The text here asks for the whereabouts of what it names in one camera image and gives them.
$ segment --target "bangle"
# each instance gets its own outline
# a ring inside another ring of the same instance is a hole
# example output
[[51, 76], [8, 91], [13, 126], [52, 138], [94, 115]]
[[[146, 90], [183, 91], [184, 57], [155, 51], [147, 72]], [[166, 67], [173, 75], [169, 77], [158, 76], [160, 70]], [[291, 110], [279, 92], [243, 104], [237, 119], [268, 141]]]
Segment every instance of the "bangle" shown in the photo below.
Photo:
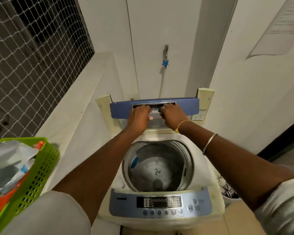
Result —
[[176, 130], [174, 131], [175, 133], [180, 133], [179, 132], [179, 127], [180, 127], [181, 123], [179, 123], [179, 125], [177, 126]]
[[213, 134], [213, 135], [210, 137], [210, 139], [208, 140], [207, 144], [206, 144], [205, 147], [204, 147], [203, 155], [205, 155], [205, 151], [206, 151], [206, 149], [207, 149], [209, 143], [211, 142], [211, 140], [213, 139], [213, 137], [216, 136], [216, 135], [218, 135], [218, 134], [217, 134], [217, 133]]

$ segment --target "person's left arm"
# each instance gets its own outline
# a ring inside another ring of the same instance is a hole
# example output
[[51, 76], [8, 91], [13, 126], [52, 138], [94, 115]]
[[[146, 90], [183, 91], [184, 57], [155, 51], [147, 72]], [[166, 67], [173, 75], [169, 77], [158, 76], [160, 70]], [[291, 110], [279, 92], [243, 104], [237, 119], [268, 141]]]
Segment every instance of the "person's left arm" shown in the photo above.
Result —
[[150, 107], [139, 106], [129, 115], [126, 128], [65, 176], [53, 190], [71, 195], [93, 224], [120, 163], [132, 142], [147, 128]]

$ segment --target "white net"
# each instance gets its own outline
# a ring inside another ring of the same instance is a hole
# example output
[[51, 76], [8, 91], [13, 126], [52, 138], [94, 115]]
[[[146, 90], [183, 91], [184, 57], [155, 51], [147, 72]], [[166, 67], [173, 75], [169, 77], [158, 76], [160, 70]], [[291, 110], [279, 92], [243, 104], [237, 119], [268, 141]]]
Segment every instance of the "white net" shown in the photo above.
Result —
[[0, 0], [0, 138], [34, 136], [93, 55], [75, 0]]

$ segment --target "washing machine drum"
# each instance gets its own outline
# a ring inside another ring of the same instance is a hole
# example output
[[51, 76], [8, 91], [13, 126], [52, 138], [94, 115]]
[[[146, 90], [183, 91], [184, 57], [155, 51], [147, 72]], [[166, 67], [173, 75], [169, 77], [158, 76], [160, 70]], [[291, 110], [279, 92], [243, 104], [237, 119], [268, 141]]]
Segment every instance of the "washing machine drum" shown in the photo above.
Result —
[[184, 144], [175, 140], [136, 142], [127, 151], [123, 173], [134, 191], [178, 191], [193, 177], [192, 157]]

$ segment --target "silver bangle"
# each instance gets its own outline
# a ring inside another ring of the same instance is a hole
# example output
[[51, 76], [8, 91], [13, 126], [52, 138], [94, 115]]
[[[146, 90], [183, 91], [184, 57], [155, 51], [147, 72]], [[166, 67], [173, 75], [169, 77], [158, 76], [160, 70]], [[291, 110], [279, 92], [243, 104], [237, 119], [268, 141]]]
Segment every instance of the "silver bangle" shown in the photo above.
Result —
[[215, 133], [214, 135], [212, 135], [211, 137], [210, 137], [210, 139], [208, 140], [208, 142], [207, 142], [207, 144], [205, 145], [205, 147], [204, 147], [204, 150], [203, 150], [203, 155], [205, 155], [205, 151], [206, 151], [206, 149], [207, 149], [207, 147], [208, 147], [208, 145], [209, 145], [209, 143], [211, 142], [211, 140], [213, 139], [213, 137], [214, 136], [216, 136], [216, 135], [218, 135], [217, 133]]

